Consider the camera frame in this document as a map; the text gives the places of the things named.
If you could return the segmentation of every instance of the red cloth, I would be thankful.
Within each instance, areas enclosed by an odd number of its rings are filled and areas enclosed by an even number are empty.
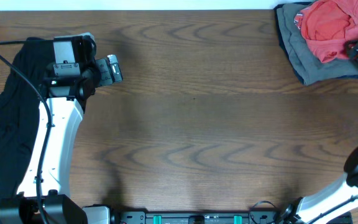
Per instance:
[[[344,44],[358,39],[358,0],[319,0],[294,18],[309,49],[327,63],[349,59]]]

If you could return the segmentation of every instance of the wood grain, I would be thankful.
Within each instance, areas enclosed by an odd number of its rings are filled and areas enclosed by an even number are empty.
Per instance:
[[[302,86],[272,11],[0,12],[0,40],[88,31],[124,82],[88,100],[70,174],[80,206],[282,206],[338,178],[358,145],[358,80]],[[0,62],[0,92],[8,72]]]

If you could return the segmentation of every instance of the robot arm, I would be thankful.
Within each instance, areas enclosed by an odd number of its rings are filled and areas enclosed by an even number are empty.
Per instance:
[[[317,194],[299,198],[278,218],[285,223],[327,223],[358,208],[358,147],[348,157],[345,173]]]
[[[77,129],[83,119],[87,99],[95,88],[122,81],[115,55],[95,60],[96,43],[90,33],[56,37],[55,63],[46,68],[40,92],[52,114],[51,130],[41,174],[42,204],[49,223],[87,223],[84,210],[70,200],[69,176]],[[2,223],[38,223],[36,180],[39,159],[47,132],[45,106],[39,106],[37,137],[25,177],[17,196],[2,200]],[[104,208],[96,212],[108,212]]]

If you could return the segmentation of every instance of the white wall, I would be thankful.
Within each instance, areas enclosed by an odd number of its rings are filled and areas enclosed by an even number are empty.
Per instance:
[[[0,11],[272,9],[295,1],[307,0],[0,0]]]

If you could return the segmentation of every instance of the gray cloth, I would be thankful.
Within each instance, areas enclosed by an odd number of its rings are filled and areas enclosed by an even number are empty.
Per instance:
[[[317,81],[358,74],[358,68],[349,60],[335,59],[329,63],[321,63],[308,48],[293,18],[306,6],[285,4],[277,9],[278,25],[284,46],[288,52],[293,68],[303,78],[305,85]]]

